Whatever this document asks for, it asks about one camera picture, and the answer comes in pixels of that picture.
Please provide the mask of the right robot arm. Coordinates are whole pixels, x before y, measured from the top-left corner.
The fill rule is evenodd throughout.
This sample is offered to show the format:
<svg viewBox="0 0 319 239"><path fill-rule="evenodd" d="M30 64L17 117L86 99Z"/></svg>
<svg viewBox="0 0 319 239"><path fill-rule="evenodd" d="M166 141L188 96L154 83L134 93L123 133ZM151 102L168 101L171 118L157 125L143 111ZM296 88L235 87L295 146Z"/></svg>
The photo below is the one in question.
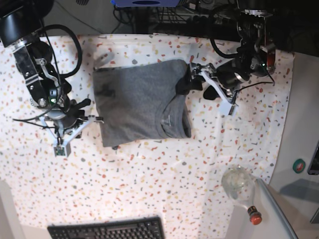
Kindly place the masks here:
<svg viewBox="0 0 319 239"><path fill-rule="evenodd" d="M84 107L90 99L76 102L68 97L72 87L67 78L75 75L82 64L82 49L77 36L64 25L44 25L54 1L52 0L2 0L0 2L0 41L4 47L13 48L18 71L23 75L31 96L31 103L41 114L22 122L35 124L42 121L43 129L53 129L58 139L68 134L79 137L89 118ZM73 41L77 63L65 74L58 69L57 59L50 41L42 41L49 30L62 30Z"/></svg>

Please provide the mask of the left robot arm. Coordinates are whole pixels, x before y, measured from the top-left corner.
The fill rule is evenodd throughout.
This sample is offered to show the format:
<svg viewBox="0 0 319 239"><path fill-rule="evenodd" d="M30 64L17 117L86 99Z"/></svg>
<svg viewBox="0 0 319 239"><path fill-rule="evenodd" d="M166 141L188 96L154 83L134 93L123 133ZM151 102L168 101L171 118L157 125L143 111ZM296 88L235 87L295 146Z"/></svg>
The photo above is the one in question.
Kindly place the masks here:
<svg viewBox="0 0 319 239"><path fill-rule="evenodd" d="M204 91L204 98L214 100L225 97L234 104L241 85L250 80L252 75L270 77L275 69L276 47L267 30L268 19L272 16L267 0L237 0L213 8L208 17L200 24L201 33L208 37L214 52L225 59L219 66L212 63L200 65L190 63L187 73L177 82L175 92L187 95L192 90L201 91L204 74L216 86L210 85ZM240 46L234 53L225 53L216 43L222 23L217 17L230 20L236 25Z"/></svg>

